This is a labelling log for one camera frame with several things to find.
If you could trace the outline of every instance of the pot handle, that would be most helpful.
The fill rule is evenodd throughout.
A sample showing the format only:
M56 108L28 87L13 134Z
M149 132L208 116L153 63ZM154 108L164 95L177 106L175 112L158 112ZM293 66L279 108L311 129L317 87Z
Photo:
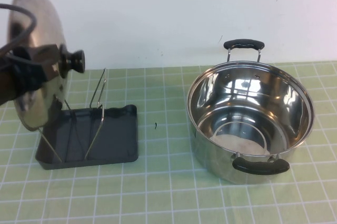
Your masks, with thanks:
M250 162L240 156L234 159L232 165L236 170L254 175L275 175L286 172L290 168L289 163L283 159L273 162Z
M226 41L223 44L223 47L228 50L227 62L230 61L231 49L234 49L234 48L252 48L252 49L257 50L259 52L259 57L257 58L257 62L259 62L261 58L261 50L264 48L264 43L261 41L241 38L238 40Z

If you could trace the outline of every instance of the pot lid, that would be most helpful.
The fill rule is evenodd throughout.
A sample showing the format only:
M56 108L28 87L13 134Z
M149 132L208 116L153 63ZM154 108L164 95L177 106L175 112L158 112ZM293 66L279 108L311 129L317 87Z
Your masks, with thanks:
M61 21L49 0L13 0L13 5L25 8L36 16L37 25L22 45L39 47L55 44L59 48L65 45ZM25 30L30 19L18 12L11 11L8 23L8 42ZM35 131L57 117L67 90L67 74L60 76L59 63L52 65L57 77L36 90L27 92L14 100L16 112L23 125L30 131Z

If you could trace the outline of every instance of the cutting mat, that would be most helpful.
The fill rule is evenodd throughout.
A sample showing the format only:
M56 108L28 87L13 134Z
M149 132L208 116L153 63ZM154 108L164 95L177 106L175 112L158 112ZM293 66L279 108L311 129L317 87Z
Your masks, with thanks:
M45 171L39 135L0 108L0 223L336 223L337 62L277 64L314 100L316 122L273 183L236 186L191 154L185 97L209 66L108 71L106 107L138 108L134 163ZM88 107L102 71L72 74L67 100Z

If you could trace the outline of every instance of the pot rim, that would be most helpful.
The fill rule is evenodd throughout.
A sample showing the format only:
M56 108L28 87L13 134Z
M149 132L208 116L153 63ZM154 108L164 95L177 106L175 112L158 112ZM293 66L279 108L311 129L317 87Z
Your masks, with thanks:
M205 79L207 76L216 73L217 71L221 71L224 69L232 69L234 67L240 67L240 66L250 66L250 67L254 67L254 68L260 68L262 70L269 70L269 71L278 71L278 74L280 75L280 77L283 80L287 80L287 82L291 81L293 82L297 87L300 88L300 90L303 92L305 99L307 100L309 106L308 106L308 110L310 110L311 112L311 121L309 123L309 125L307 126L306 132L303 135L303 137L301 137L301 139L294 145L292 145L290 148L287 148L284 151L278 152L278 153L274 153L274 154L268 154L268 155L255 155L255 154L244 154L244 153L240 153L240 155L246 156L246 157L275 157L277 155L280 154L285 154L287 152L290 152L291 150L297 148L298 146L300 146L307 138L308 136L311 134L312 130L313 130L313 125L315 122L315 110L313 107L313 100L310 97L309 93L307 92L306 88L303 86L302 83L300 83L296 78L294 78L293 76L291 76L290 74L288 74L287 72L283 71L282 69L279 69L278 67L275 66L271 66L269 64L265 64L265 63L261 63L261 62L254 62L254 61L230 61L230 62L224 62L221 64L217 64L211 68L209 68L208 70L204 71L202 74L200 74L191 84L189 91L187 93L187 113L189 115L190 121L193 124L193 126L195 127L195 129L202 135L204 136L210 143L216 145L217 147L222 148L223 150L229 151L233 154L236 154L235 151L224 148L223 146L220 146L218 144L216 144L215 142L213 142L209 137L207 137L201 130L200 128L197 126L197 124L195 123L193 117L192 117L192 111L191 111L191 96L195 91L195 88L198 86L198 84Z

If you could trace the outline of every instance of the white wall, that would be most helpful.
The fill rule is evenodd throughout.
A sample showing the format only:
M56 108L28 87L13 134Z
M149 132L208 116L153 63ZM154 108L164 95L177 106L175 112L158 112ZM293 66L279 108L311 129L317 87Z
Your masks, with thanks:
M337 60L337 0L51 1L87 69L217 64L226 60L223 42L235 38L263 41L262 62ZM0 17L3 44L7 14Z

